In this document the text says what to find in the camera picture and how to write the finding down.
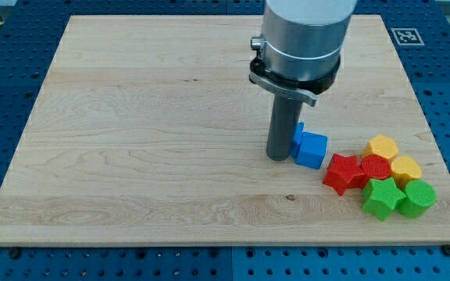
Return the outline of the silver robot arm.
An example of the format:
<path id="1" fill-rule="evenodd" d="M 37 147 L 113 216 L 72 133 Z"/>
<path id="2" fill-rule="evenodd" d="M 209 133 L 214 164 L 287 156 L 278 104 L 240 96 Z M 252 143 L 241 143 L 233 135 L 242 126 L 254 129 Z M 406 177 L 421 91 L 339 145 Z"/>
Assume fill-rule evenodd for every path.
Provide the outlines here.
<path id="1" fill-rule="evenodd" d="M 249 79 L 277 97 L 314 106 L 333 84 L 356 0 L 266 0 Z"/>

